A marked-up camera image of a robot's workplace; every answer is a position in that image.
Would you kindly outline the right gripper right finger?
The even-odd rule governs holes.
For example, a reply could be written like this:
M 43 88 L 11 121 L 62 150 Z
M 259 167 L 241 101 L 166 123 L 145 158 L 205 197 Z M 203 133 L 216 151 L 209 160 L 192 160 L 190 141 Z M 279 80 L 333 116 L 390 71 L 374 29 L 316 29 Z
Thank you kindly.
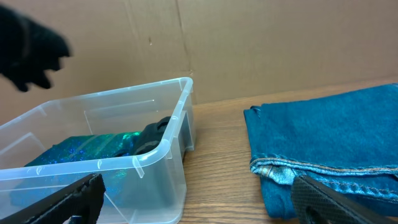
M 397 224 L 306 175 L 294 179 L 291 199 L 300 223 Z

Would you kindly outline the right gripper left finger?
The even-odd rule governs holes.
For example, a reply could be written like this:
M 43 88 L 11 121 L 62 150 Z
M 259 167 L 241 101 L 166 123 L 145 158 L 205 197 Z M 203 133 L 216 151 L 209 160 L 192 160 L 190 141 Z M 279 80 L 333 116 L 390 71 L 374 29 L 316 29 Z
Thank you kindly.
M 1 224 L 96 224 L 105 191 L 102 175 L 90 174 L 1 219 Z

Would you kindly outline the blue green sequin cloth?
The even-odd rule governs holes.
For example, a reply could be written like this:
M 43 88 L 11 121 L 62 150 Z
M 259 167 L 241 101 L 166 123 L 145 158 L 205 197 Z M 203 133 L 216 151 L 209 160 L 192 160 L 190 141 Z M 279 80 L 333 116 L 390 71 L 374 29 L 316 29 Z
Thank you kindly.
M 133 147 L 139 139 L 140 131 L 127 132 L 119 134 L 102 134 L 89 136 L 72 136 L 64 141 L 54 144 L 40 156 L 25 165 L 40 166 L 48 164 L 59 164 L 66 162 L 88 161 L 94 159 L 106 159 L 110 157 L 132 156 Z M 127 180 L 127 170 L 114 170 L 115 172 L 103 174 L 103 179 L 109 180 L 106 184 L 106 192 L 110 197 L 116 197 L 116 201 L 124 203 L 120 199 L 120 194 L 124 191 L 122 187 Z M 44 177 L 40 184 L 50 184 L 54 182 L 72 182 L 72 179 L 66 177 Z M 55 189 L 36 189 L 22 191 L 13 191 L 10 193 L 11 204 L 18 207 L 28 206 L 36 201 L 46 197 L 47 194 L 53 194 Z

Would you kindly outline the black cloth with grey band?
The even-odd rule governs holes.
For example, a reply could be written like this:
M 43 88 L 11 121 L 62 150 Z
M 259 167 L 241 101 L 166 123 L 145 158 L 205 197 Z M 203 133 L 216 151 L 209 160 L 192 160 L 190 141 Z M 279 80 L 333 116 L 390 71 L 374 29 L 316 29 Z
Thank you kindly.
M 160 144 L 169 121 L 170 116 L 166 116 L 157 123 L 148 124 L 138 135 L 125 136 L 113 157 L 137 156 L 154 150 Z

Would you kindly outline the small black cloth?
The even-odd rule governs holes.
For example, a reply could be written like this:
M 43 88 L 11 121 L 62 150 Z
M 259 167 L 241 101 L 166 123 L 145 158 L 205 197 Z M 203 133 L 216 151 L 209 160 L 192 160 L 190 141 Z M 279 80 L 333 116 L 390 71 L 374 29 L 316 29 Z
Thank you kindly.
M 60 59 L 69 56 L 61 35 L 1 5 L 1 75 L 19 91 L 29 91 L 30 84 L 51 88 L 45 71 L 60 70 Z

